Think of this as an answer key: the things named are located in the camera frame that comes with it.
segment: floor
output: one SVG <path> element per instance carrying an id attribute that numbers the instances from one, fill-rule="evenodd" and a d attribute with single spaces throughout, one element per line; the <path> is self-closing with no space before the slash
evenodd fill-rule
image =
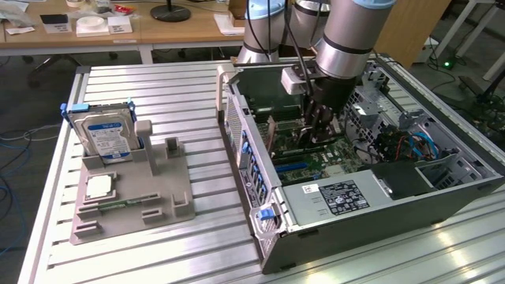
<path id="1" fill-rule="evenodd" d="M 450 18 L 438 23 L 433 31 L 433 36 L 436 38 L 444 37 L 453 22 L 454 19 Z M 450 42 L 452 47 L 458 44 L 458 41 L 469 29 L 472 29 L 472 26 L 462 26 L 456 38 Z M 486 34 L 481 34 L 465 55 L 468 65 L 456 66 L 450 73 L 454 76 L 470 76 L 485 88 L 489 82 L 485 82 L 481 79 L 481 76 L 485 74 L 488 68 L 494 63 L 504 50 L 504 42 L 492 38 Z M 212 53 L 209 49 L 187 50 L 187 56 L 184 59 L 179 57 L 177 51 L 179 50 L 165 50 L 164 52 L 157 52 L 157 62 L 220 59 L 216 49 L 213 49 Z M 224 52 L 228 56 L 236 56 L 239 48 L 224 48 Z M 119 58 L 116 60 L 111 60 L 107 53 L 77 54 L 75 57 L 84 65 L 89 66 L 140 64 L 140 56 L 137 52 L 124 51 L 117 54 Z M 450 52 L 445 52 L 441 59 L 449 54 Z M 61 123 L 59 106 L 61 102 L 67 102 L 68 100 L 75 67 L 68 62 L 59 62 L 39 76 L 41 86 L 37 89 L 29 89 L 24 78 L 36 64 L 43 62 L 45 56 L 35 56 L 33 58 L 35 62 L 32 64 L 25 64 L 20 57 L 12 57 L 9 58 L 9 62 L 0 67 L 0 133 L 21 130 L 21 132 L 9 133 L 9 136 L 5 135 L 5 137 L 21 135 L 23 130 L 33 129 L 43 125 Z M 0 57 L 0 66 L 5 60 L 5 57 Z M 414 64 L 409 70 L 428 87 L 433 87 L 450 79 L 448 75 L 433 71 L 424 64 Z M 505 92 L 504 84 L 505 83 L 502 82 L 500 85 L 500 93 Z M 437 91 L 454 98 L 461 97 L 461 90 L 457 88 L 457 82 L 441 86 Z M 57 128 L 41 130 L 33 135 L 33 138 L 51 137 L 57 134 L 57 131 Z M 19 140 L 9 143 L 9 145 L 25 147 L 27 142 L 28 141 L 25 140 Z M 19 197 L 20 207 L 27 221 L 27 234 L 21 241 L 15 245 L 13 250 L 8 251 L 5 254 L 0 254 L 1 283 L 16 283 L 19 277 L 28 244 L 28 236 L 31 235 L 31 229 L 36 217 L 55 144 L 56 139 L 33 141 L 29 146 L 31 159 L 28 163 L 12 176 L 7 177 L 12 190 Z M 19 150 L 0 147 L 0 164 L 5 164 L 7 161 L 17 155 L 17 151 Z M 7 202 L 0 203 L 0 214 L 5 211 L 7 204 Z M 11 245 L 21 231 L 21 219 L 15 209 L 16 208 L 13 207 L 7 218 L 0 222 L 0 251 Z"/>

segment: hard drive label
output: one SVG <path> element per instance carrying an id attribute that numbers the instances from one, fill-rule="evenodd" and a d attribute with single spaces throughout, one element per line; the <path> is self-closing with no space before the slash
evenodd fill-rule
<path id="1" fill-rule="evenodd" d="M 335 215 L 371 207 L 353 180 L 321 186 L 319 189 Z"/>
<path id="2" fill-rule="evenodd" d="M 88 131 L 101 157 L 115 159 L 129 155 L 128 139 L 121 136 L 120 122 L 89 125 Z"/>

